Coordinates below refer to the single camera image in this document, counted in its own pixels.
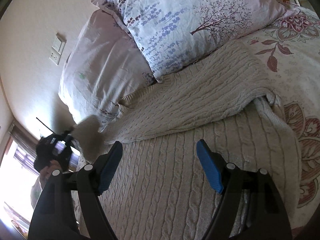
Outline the person's left hand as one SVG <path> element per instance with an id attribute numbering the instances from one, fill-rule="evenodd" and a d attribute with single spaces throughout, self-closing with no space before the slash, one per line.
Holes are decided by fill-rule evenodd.
<path id="1" fill-rule="evenodd" d="M 55 170 L 62 171 L 62 168 L 61 168 L 58 161 L 51 160 L 50 164 L 48 166 L 44 167 L 40 171 L 40 181 L 46 182 L 48 180 L 48 178 L 51 176 L 52 172 Z"/>

